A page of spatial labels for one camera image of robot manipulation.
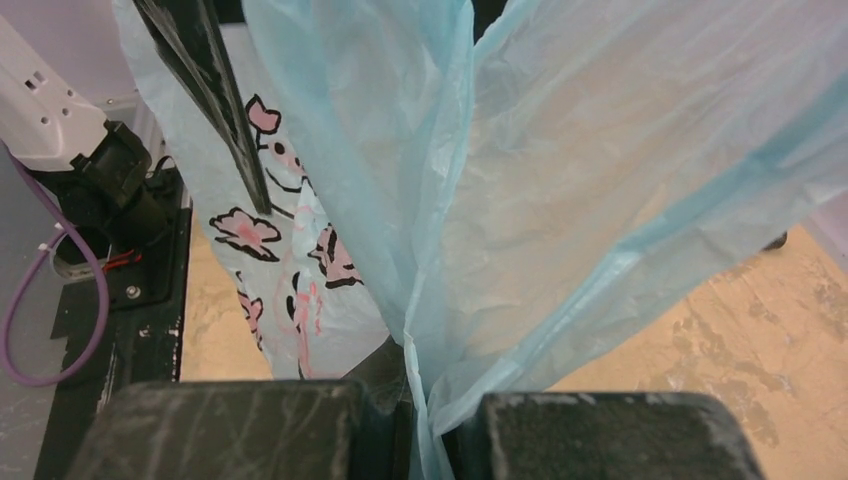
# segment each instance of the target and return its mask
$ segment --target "gray surface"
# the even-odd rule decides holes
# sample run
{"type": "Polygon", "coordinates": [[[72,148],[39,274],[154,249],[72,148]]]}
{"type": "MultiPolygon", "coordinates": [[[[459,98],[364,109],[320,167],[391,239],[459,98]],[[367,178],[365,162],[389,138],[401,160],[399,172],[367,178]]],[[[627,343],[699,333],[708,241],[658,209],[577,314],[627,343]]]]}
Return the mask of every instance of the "gray surface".
{"type": "MultiPolygon", "coordinates": [[[[109,117],[132,125],[134,105],[113,105],[109,117]]],[[[5,312],[38,245],[56,222],[33,197],[0,148],[0,312],[5,312]]],[[[63,281],[45,263],[27,291],[12,327],[12,353],[29,375],[59,372],[65,340],[50,340],[63,281]]],[[[15,384],[0,371],[0,479],[31,479],[55,388],[15,384]]]]}

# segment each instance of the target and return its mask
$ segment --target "clear plastic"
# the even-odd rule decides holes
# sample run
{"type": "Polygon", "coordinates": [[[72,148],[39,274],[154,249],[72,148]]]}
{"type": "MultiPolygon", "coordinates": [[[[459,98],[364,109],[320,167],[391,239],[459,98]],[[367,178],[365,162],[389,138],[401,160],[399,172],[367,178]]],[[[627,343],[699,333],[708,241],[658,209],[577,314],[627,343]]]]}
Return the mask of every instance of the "clear plastic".
{"type": "Polygon", "coordinates": [[[544,389],[848,186],[848,3],[245,2],[434,439],[544,389]]]}

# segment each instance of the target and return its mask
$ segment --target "wooden table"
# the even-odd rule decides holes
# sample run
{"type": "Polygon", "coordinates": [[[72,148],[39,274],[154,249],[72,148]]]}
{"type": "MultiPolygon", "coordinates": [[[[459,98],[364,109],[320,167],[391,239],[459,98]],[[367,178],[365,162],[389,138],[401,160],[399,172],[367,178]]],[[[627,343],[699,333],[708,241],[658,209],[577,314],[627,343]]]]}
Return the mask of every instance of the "wooden table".
{"type": "MultiPolygon", "coordinates": [[[[235,287],[195,228],[183,380],[265,379],[235,287]]],[[[848,478],[848,278],[802,228],[717,275],[553,389],[721,399],[771,480],[848,478]]]]}

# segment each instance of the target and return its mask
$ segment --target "white wall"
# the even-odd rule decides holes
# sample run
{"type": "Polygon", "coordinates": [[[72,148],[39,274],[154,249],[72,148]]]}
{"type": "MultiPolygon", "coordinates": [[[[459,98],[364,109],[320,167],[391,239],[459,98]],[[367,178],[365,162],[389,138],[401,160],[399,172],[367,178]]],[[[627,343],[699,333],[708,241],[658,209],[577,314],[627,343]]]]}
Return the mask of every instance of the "white wall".
{"type": "Polygon", "coordinates": [[[89,101],[135,88],[111,0],[0,0],[0,15],[89,101]]]}

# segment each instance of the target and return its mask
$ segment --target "purple cable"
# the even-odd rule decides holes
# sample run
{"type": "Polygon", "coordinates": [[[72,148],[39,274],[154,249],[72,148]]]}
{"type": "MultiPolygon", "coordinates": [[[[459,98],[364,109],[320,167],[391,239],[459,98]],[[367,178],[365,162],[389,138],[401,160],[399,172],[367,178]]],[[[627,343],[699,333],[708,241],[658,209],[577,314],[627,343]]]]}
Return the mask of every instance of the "purple cable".
{"type": "MultiPolygon", "coordinates": [[[[77,373],[91,358],[91,355],[94,354],[94,350],[97,349],[97,345],[103,338],[103,332],[106,331],[106,317],[109,314],[109,289],[106,284],[106,275],[100,268],[97,256],[91,251],[91,247],[85,243],[85,240],[83,240],[82,236],[79,232],[77,232],[71,222],[62,215],[59,208],[50,201],[50,198],[44,193],[44,190],[41,189],[41,186],[38,185],[38,183],[36,183],[36,181],[29,175],[29,172],[27,172],[24,166],[21,165],[21,162],[12,155],[12,152],[9,152],[9,157],[12,159],[12,163],[15,165],[15,169],[21,175],[21,178],[24,179],[24,183],[27,184],[41,204],[44,205],[47,211],[50,212],[50,215],[52,215],[53,218],[62,225],[64,233],[67,233],[68,236],[71,237],[71,240],[74,241],[77,248],[79,248],[80,252],[82,252],[83,257],[85,257],[85,260],[91,266],[91,271],[94,272],[94,280],[97,284],[99,304],[97,308],[97,322],[94,325],[94,332],[91,334],[91,340],[88,341],[88,345],[86,345],[85,350],[82,351],[82,354],[80,354],[79,358],[77,358],[70,367],[65,369],[63,372],[60,372],[58,375],[47,378],[27,376],[15,367],[14,362],[12,361],[12,352],[9,348],[9,337],[12,327],[12,318],[15,316],[15,310],[18,309],[18,305],[24,296],[24,292],[26,292],[29,284],[32,283],[32,279],[44,263],[44,259],[47,258],[49,250],[43,250],[38,253],[38,257],[32,265],[30,265],[26,274],[24,274],[18,288],[15,289],[15,293],[12,295],[12,301],[9,303],[9,308],[6,309],[6,313],[3,315],[3,325],[2,330],[0,330],[0,335],[2,335],[2,339],[0,339],[0,361],[2,361],[3,370],[5,370],[9,377],[11,377],[15,382],[29,387],[44,387],[59,383],[71,377],[77,373]]],[[[48,241],[47,245],[51,249],[55,248],[62,236],[63,232],[57,232],[56,235],[48,241]]]]}

